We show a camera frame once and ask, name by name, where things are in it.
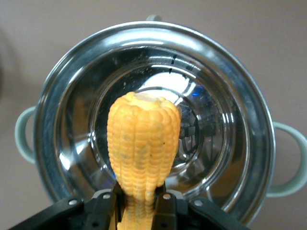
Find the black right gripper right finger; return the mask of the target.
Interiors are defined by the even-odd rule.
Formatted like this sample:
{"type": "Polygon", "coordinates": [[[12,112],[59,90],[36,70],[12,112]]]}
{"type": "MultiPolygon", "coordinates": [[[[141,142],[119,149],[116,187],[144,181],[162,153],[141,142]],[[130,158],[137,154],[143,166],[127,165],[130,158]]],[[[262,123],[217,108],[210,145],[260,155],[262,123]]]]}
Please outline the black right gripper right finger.
{"type": "Polygon", "coordinates": [[[206,198],[189,201],[165,186],[155,190],[153,230],[247,230],[248,227],[206,198]]]}

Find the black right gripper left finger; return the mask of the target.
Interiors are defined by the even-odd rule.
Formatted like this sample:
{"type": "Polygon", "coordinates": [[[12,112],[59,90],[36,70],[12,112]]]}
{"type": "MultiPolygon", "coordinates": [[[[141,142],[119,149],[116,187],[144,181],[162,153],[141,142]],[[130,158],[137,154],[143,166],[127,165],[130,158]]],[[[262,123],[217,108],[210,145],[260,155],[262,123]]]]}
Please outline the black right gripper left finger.
{"type": "Polygon", "coordinates": [[[12,230],[117,230],[124,209],[119,184],[94,193],[89,201],[79,196],[62,199],[11,227],[12,230]]]}

